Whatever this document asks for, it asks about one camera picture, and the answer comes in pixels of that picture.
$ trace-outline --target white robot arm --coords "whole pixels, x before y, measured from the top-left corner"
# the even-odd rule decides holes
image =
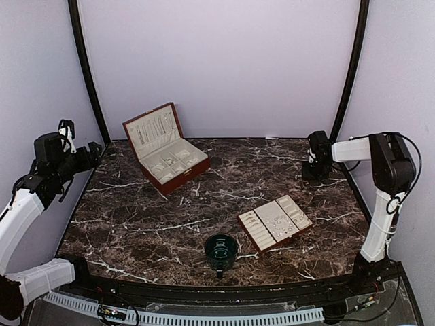
[[[386,258],[402,203],[414,186],[415,165],[404,139],[409,140],[397,132],[370,134],[335,144],[323,131],[308,137],[309,161],[302,165],[304,179],[327,179],[333,162],[372,161],[376,204],[366,240],[355,260],[354,275],[363,274]]]
[[[17,180],[12,199],[0,215],[0,316],[13,321],[23,308],[47,292],[76,279],[76,261],[56,258],[15,274],[6,274],[10,258],[30,225],[56,195],[66,196],[74,174],[97,167],[102,147],[89,143],[76,149],[74,125],[62,120],[58,132],[35,141],[36,159],[30,173]],[[69,181],[67,188],[63,185]]]

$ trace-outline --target black cable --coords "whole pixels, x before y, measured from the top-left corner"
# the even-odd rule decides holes
[[[347,316],[348,314],[351,314],[352,312],[355,312],[355,311],[354,311],[355,308],[354,308],[353,310],[350,310],[349,312],[346,312],[345,314],[340,315],[340,316],[337,316],[337,317],[335,317],[335,316],[327,316],[327,315],[324,315],[325,319],[326,319],[326,320],[329,320],[329,321],[355,321],[355,322],[357,322],[357,323],[368,323],[369,321],[373,321],[373,320],[375,320],[375,319],[378,319],[379,317],[381,317],[381,316],[383,316],[384,314],[386,314],[387,312],[389,312],[390,309],[393,308],[394,304],[396,303],[397,296],[398,296],[398,294],[399,294],[399,288],[400,288],[400,273],[399,273],[399,267],[398,267],[398,264],[397,264],[396,261],[394,261],[394,260],[392,260],[392,259],[390,259],[390,261],[391,261],[391,262],[394,262],[394,263],[396,264],[396,270],[397,270],[397,287],[396,287],[396,294],[394,295],[393,301],[391,302],[391,304],[388,306],[387,309],[385,309],[385,310],[384,310],[383,312],[381,312],[380,314],[378,314],[378,315],[376,315],[376,316],[374,316],[374,317],[372,317],[372,318],[369,318],[369,319],[339,318],[339,317],[342,317],[342,316]]]
[[[18,184],[25,178],[26,176],[22,176],[21,178],[19,178],[17,181],[15,181],[14,186],[12,187],[12,198],[11,201],[9,202],[9,206],[12,206],[12,204],[14,203],[15,200],[15,196],[16,196],[16,190],[18,187]],[[0,221],[6,216],[6,213],[9,212],[10,209],[6,208],[5,211],[3,212],[3,214],[0,216]]]
[[[135,315],[136,315],[136,325],[135,326],[139,326],[140,317],[139,317],[139,313],[137,312],[136,307],[134,307],[129,301],[127,301],[123,297],[120,297],[119,295],[113,294],[113,293],[104,293],[104,292],[101,292],[101,291],[98,291],[98,290],[89,289],[87,287],[81,287],[81,286],[75,286],[75,287],[77,287],[78,289],[87,290],[87,291],[98,293],[98,294],[101,294],[101,295],[108,295],[108,296],[111,296],[111,297],[115,297],[115,298],[123,301],[124,303],[128,304],[128,306],[130,306],[135,311]]]
[[[357,167],[358,167],[358,165],[360,165],[360,163],[361,163],[361,161],[358,161],[358,162],[356,162],[356,164],[354,165],[354,166],[352,166],[351,168],[346,168],[346,171],[347,172],[352,172],[353,170],[355,170]],[[338,167],[336,167],[336,166],[332,166],[333,168],[335,168],[337,171],[340,171],[340,172],[345,172],[344,170],[342,170],[341,168],[338,168]]]
[[[418,180],[420,179],[421,167],[423,166],[423,162],[422,162],[422,159],[421,159],[421,152],[420,152],[418,146],[412,140],[410,140],[407,136],[404,136],[403,134],[400,134],[399,132],[385,132],[385,134],[390,134],[390,135],[394,135],[394,136],[398,136],[398,137],[401,137],[403,139],[406,139],[415,148],[415,151],[417,152],[417,155],[419,156],[419,172],[417,173],[417,176],[415,177],[414,183],[409,188],[409,191],[405,194],[405,196],[403,197],[402,200],[400,200],[399,197],[394,196],[388,202],[387,213],[388,214],[394,214],[394,213],[396,213],[398,211],[400,205],[406,200],[406,198],[409,196],[409,194],[414,190],[415,185],[417,184]],[[390,206],[390,204],[394,200],[398,201],[398,205],[395,207],[395,209],[392,212],[390,212],[388,207]]]

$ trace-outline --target jewelry box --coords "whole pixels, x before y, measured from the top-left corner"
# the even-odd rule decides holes
[[[174,103],[122,125],[142,173],[164,195],[210,168],[209,156],[183,138]]]

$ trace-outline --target black metal frame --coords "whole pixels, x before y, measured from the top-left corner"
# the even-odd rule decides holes
[[[90,70],[88,55],[86,53],[86,46],[84,43],[82,25],[80,23],[80,13],[77,0],[68,0],[69,15],[71,17],[71,25],[73,27],[75,46],[77,48],[77,54],[80,60],[80,66],[82,67],[82,73],[86,89],[94,111],[95,119],[97,120],[98,127],[100,129],[101,136],[103,137],[104,144],[108,146],[111,142],[109,131],[104,120],[103,112],[101,111],[100,102],[98,100],[97,91],[95,89],[94,80]]]
[[[411,302],[418,325],[423,325],[417,301],[406,272],[401,262],[391,264],[380,271],[382,281],[394,280],[400,276]],[[91,276],[92,287],[81,286],[77,283],[64,285],[61,291],[93,299],[101,298],[101,293],[94,289],[99,287],[103,292],[115,292],[122,297],[106,296],[106,304],[126,307],[129,304],[136,308],[146,308],[150,304],[178,304],[186,306],[251,306],[265,304],[280,304],[296,302],[296,307],[311,306],[331,308],[343,305],[348,297],[355,294],[350,292],[347,282],[351,275],[336,276],[322,280],[310,280],[299,283],[284,283],[277,285],[262,285],[250,287],[182,287],[171,285],[155,285],[138,282],[128,282]],[[363,293],[373,293],[372,285],[362,289]]]
[[[353,82],[355,81],[356,71],[358,68],[358,62],[360,61],[364,32],[366,30],[369,3],[370,0],[361,0],[360,2],[360,13],[358,14],[358,23],[356,26],[355,39],[353,41],[352,55],[349,62],[349,69],[347,71],[345,87],[343,88],[340,105],[338,106],[337,115],[335,117],[334,125],[332,126],[331,135],[329,137],[331,143],[335,143],[338,138],[341,126],[343,125],[343,120],[345,119],[347,105],[349,104],[349,99],[351,97]]]

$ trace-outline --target white wall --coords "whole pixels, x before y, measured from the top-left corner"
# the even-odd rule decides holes
[[[395,130],[421,150],[423,173],[402,209],[391,256],[402,260],[428,325],[435,321],[434,31],[433,1],[371,1],[360,66],[340,136],[344,140]],[[353,176],[373,209],[370,164]]]
[[[81,0],[113,139],[177,105],[187,137],[306,137],[330,130],[359,1]]]
[[[28,173],[33,141],[55,132],[62,118],[76,126],[77,146],[103,143],[94,120],[75,50],[66,1],[2,1],[0,10],[0,202]],[[31,226],[8,266],[15,272],[53,258],[89,173],[65,201]]]

